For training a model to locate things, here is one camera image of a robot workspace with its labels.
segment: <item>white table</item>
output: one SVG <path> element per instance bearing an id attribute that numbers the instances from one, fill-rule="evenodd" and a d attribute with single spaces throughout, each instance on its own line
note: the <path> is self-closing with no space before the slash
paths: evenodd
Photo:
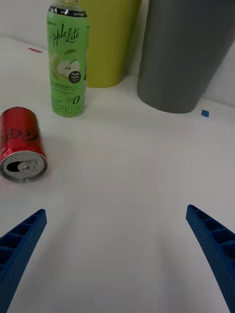
<path id="1" fill-rule="evenodd" d="M 0 39 L 0 109 L 36 113 L 48 172 L 0 177 L 0 236 L 40 208 L 48 223 L 8 312 L 228 313 L 185 217 L 192 203 L 235 231 L 235 110 L 202 99 L 160 112 L 126 77 L 88 89 L 82 116 L 60 117 L 47 52 L 29 47 Z"/>

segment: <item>green bottle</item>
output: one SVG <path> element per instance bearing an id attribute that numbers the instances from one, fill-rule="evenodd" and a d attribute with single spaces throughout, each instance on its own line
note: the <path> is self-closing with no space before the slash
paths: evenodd
<path id="1" fill-rule="evenodd" d="M 51 104 L 61 116 L 83 113 L 89 24 L 78 0 L 56 0 L 47 13 Z"/>

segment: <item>trash can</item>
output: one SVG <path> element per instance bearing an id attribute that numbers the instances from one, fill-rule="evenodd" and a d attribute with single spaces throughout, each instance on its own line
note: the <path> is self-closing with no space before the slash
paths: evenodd
<path id="1" fill-rule="evenodd" d="M 192 111 L 234 37 L 234 0 L 150 0 L 139 98 L 165 112 Z"/>
<path id="2" fill-rule="evenodd" d="M 87 86 L 105 88 L 121 80 L 141 0 L 80 0 L 90 24 Z"/>

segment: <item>soda can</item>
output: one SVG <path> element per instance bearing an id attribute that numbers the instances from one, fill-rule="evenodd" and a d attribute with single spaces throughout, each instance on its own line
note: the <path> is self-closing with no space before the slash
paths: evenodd
<path id="1" fill-rule="evenodd" d="M 1 171 L 16 182 L 38 179 L 47 170 L 36 115 L 26 108 L 14 107 L 1 115 Z"/>

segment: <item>blue tape marker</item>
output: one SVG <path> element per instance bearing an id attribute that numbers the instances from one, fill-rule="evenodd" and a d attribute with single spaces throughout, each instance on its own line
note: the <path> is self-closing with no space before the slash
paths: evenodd
<path id="1" fill-rule="evenodd" d="M 209 117 L 209 111 L 202 110 L 202 116 Z"/>

